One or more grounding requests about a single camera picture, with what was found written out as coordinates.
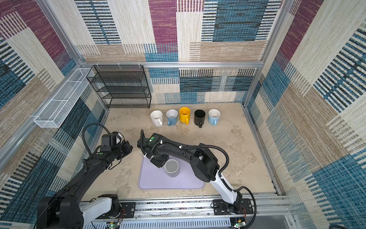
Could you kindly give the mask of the yellow mug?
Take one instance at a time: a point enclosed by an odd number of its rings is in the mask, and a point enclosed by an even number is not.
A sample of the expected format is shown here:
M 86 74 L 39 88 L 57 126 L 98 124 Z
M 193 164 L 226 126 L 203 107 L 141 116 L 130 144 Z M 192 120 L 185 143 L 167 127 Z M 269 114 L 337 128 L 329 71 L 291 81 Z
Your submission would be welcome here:
M 191 110 L 187 107 L 182 107 L 179 109 L 180 121 L 186 125 L 190 122 Z

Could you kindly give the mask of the light blue mug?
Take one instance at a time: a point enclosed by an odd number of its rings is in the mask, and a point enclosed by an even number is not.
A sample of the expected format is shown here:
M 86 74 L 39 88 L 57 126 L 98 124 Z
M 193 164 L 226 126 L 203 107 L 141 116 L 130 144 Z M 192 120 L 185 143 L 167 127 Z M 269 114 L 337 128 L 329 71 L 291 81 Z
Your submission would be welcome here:
M 208 117 L 209 124 L 216 126 L 221 116 L 220 111 L 217 109 L 211 109 L 208 114 L 209 114 Z

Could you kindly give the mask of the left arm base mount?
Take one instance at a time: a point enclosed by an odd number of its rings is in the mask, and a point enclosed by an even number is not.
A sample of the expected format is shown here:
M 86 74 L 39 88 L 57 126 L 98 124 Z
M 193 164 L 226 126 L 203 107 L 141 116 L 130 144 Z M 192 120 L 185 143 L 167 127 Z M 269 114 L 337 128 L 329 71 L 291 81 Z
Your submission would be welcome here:
M 103 194 L 98 198 L 111 198 L 112 206 L 111 210 L 102 214 L 97 219 L 117 219 L 122 221 L 124 219 L 131 219 L 135 214 L 136 202 L 120 202 L 117 194 Z

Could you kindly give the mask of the grey mug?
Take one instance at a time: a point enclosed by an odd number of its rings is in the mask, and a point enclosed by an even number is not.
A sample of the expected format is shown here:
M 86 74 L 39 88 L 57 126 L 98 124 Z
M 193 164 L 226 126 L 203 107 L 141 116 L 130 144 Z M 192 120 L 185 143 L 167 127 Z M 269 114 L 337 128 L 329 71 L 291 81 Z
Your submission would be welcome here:
M 165 163 L 165 171 L 169 177 L 177 177 L 180 172 L 179 163 L 175 159 L 169 159 Z

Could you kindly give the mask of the black mug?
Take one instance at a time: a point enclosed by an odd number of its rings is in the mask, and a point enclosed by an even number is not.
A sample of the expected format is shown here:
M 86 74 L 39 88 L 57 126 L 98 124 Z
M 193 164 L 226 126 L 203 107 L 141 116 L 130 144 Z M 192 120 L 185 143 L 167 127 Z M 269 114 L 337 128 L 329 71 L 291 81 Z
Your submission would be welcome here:
M 204 110 L 196 110 L 194 112 L 194 124 L 199 128 L 202 128 L 205 123 L 205 111 Z

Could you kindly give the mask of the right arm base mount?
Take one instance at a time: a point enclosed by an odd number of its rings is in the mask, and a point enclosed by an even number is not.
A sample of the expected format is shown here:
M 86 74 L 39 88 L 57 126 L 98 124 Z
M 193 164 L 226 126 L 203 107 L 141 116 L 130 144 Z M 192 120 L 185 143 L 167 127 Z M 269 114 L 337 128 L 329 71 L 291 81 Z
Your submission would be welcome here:
M 215 215 L 254 214 L 253 206 L 249 198 L 242 199 L 238 204 L 229 204 L 222 199 L 215 199 L 211 203 Z

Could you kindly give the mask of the lavender tray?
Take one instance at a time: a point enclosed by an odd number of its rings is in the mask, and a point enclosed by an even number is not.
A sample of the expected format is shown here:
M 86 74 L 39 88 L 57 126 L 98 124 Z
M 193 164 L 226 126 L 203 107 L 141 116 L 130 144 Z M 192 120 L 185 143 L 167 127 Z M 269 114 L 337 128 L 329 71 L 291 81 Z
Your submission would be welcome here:
M 171 177 L 165 168 L 157 168 L 146 157 L 143 158 L 139 176 L 139 188 L 148 189 L 202 189 L 205 183 L 193 173 L 189 163 L 174 158 L 178 162 L 179 170 L 176 177 Z

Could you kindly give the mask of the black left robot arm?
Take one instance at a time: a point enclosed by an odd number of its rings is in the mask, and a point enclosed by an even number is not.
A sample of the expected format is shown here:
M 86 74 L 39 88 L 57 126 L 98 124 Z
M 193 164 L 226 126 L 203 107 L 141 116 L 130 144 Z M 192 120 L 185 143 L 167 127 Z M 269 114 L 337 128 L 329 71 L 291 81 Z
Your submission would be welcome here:
M 114 160 L 122 160 L 132 146 L 119 132 L 102 136 L 102 144 L 86 159 L 84 167 L 51 197 L 43 197 L 37 208 L 36 229 L 82 229 L 100 216 L 118 218 L 122 207 L 116 194 L 99 196 L 84 207 L 79 204 L 94 181 Z

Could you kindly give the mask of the teal dotted floral mug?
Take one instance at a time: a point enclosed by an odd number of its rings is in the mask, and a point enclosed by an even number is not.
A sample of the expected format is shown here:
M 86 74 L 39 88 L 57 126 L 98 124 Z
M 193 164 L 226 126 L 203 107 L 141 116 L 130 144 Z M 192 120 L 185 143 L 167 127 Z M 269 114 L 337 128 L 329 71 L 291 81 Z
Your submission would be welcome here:
M 167 125 L 168 126 L 175 126 L 178 122 L 178 111 L 174 109 L 170 109 L 166 112 L 167 116 Z

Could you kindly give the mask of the white pink mug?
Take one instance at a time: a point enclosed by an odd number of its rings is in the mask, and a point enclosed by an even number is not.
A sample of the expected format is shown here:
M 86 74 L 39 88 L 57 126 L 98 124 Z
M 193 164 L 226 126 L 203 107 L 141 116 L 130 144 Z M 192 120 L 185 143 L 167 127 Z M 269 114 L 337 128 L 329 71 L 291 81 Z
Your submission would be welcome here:
M 150 117 L 155 127 L 163 126 L 163 113 L 160 110 L 154 110 L 151 112 Z

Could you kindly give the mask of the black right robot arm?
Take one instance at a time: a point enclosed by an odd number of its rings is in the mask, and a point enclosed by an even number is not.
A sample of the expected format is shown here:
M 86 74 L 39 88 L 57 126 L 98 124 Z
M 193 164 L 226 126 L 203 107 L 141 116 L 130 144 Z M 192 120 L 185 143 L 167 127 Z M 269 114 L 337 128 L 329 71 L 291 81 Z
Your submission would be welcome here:
M 137 147 L 157 168 L 163 167 L 170 156 L 190 164 L 194 175 L 199 180 L 210 183 L 228 206 L 240 208 L 240 190 L 234 189 L 223 175 L 229 165 L 229 155 L 222 148 L 203 143 L 198 146 L 186 145 L 157 133 L 147 138 L 143 130 L 140 132 Z

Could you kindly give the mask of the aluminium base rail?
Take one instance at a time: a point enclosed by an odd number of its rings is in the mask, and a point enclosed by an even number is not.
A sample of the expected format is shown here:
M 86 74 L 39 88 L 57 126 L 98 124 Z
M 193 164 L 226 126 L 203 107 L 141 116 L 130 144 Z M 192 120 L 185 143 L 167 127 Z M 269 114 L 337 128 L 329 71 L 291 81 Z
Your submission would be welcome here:
M 256 195 L 254 214 L 215 215 L 211 208 L 217 196 L 184 197 L 174 199 L 120 200 L 136 202 L 135 214 L 131 219 L 122 218 L 122 229 L 228 229 L 238 222 L 253 220 L 253 229 L 300 229 L 299 218 L 284 196 L 271 194 Z M 82 229 L 104 229 L 117 219 L 95 219 Z

